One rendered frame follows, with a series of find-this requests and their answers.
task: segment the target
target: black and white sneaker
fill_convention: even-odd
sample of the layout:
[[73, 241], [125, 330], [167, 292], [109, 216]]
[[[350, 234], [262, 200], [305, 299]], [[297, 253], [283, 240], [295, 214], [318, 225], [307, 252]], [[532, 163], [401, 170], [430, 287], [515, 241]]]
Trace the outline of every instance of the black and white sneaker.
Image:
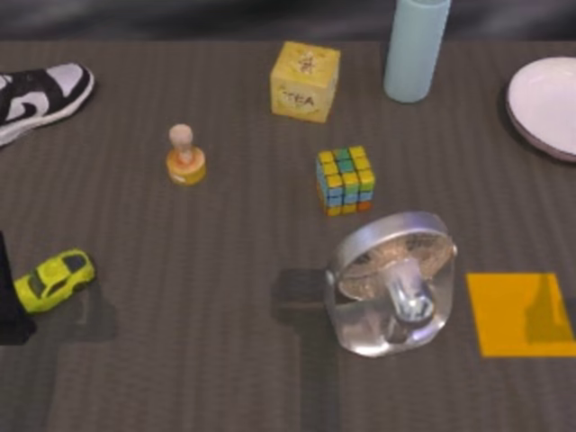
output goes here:
[[0, 73], [0, 148], [27, 131], [71, 116], [94, 87], [92, 72], [76, 63]]

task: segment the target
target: light blue bottle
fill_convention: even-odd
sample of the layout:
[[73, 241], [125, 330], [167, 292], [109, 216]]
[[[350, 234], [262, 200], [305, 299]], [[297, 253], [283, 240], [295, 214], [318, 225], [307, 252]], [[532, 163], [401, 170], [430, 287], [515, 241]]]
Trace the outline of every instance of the light blue bottle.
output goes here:
[[437, 65], [451, 0], [398, 0], [384, 91], [393, 100], [413, 104], [424, 99]]

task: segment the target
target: yellow-green car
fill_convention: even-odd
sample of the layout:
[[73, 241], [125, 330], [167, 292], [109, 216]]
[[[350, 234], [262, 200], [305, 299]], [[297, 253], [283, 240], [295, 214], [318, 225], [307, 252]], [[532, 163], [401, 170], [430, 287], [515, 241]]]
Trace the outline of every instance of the yellow-green car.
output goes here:
[[38, 265], [15, 282], [29, 313], [50, 311], [95, 278], [94, 264], [79, 249], [70, 249]]

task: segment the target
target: plate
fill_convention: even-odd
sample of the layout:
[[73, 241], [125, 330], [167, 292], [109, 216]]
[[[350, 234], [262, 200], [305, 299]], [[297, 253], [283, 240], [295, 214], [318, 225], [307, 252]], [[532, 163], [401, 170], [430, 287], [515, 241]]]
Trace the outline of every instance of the plate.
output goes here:
[[576, 162], [576, 58], [544, 58], [522, 67], [508, 87], [507, 109], [530, 144]]

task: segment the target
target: rubik's cube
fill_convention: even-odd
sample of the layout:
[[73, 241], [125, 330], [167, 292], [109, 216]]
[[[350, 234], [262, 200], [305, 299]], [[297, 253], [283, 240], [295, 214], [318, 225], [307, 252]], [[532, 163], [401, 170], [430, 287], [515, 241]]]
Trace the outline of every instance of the rubik's cube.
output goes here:
[[370, 210], [375, 183], [376, 177], [363, 147], [318, 154], [316, 187], [328, 216]]

